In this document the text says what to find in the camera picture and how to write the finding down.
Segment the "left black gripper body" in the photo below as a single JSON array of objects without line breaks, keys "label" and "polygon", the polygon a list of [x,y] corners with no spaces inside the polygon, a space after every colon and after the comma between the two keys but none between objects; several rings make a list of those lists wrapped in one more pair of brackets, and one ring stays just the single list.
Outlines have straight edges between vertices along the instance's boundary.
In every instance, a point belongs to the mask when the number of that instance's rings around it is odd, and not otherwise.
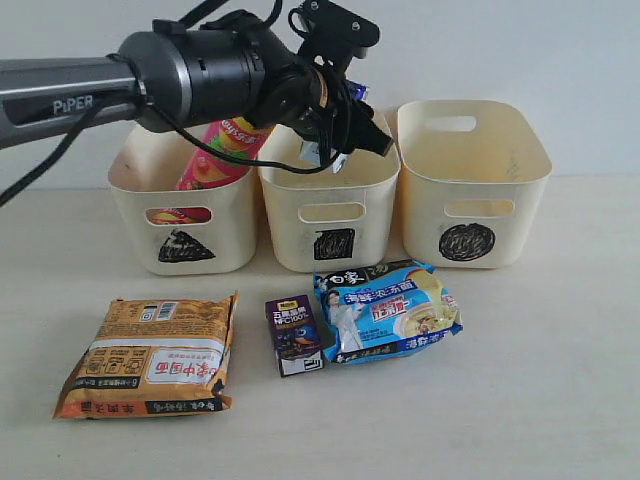
[{"label": "left black gripper body", "polygon": [[249,123],[256,128],[281,124],[308,141],[324,138],[334,150],[348,144],[353,99],[332,68],[293,63],[265,78]]}]

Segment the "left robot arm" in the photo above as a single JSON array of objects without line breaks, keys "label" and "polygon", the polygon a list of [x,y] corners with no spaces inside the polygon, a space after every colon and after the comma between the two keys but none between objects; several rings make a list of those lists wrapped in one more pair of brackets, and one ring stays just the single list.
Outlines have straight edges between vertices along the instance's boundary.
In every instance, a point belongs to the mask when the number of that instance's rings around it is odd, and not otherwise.
[{"label": "left robot arm", "polygon": [[297,51],[266,21],[236,10],[207,23],[157,20],[105,57],[5,60],[1,144],[64,134],[115,96],[96,124],[134,120],[161,133],[241,117],[255,128],[287,126],[307,141],[327,136],[340,153],[387,154],[391,136],[345,77],[378,42],[377,25],[330,1],[306,1],[289,20],[302,38]]}]

